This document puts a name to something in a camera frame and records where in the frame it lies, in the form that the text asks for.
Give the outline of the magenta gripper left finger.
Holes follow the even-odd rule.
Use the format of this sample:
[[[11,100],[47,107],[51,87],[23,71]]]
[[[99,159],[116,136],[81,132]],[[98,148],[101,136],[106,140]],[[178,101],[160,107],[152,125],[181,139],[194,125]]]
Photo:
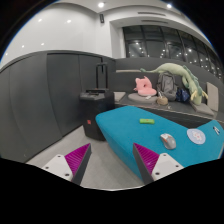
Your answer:
[[[67,155],[57,154],[42,169],[80,185],[91,155],[91,144],[83,145]]]

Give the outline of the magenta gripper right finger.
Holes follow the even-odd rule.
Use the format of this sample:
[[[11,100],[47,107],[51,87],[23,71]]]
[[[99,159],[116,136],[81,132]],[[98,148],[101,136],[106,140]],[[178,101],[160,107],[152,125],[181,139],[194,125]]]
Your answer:
[[[183,169],[169,154],[158,154],[137,143],[133,144],[133,155],[145,185]]]

